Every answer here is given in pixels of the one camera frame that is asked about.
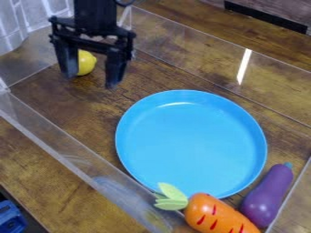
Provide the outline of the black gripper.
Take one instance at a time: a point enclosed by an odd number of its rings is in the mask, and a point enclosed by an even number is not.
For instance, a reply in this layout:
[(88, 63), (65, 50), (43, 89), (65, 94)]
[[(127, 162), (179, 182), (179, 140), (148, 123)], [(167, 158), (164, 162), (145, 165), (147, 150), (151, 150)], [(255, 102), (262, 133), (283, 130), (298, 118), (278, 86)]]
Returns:
[(72, 17), (48, 19), (52, 25), (49, 42), (55, 47), (57, 62), (63, 75), (71, 79), (77, 75), (76, 40), (81, 35), (116, 37), (115, 46), (109, 48), (105, 59), (105, 87), (115, 88), (121, 82), (128, 61), (132, 58), (132, 42), (135, 34), (116, 23), (116, 8), (127, 7), (135, 0), (73, 0), (75, 13)]

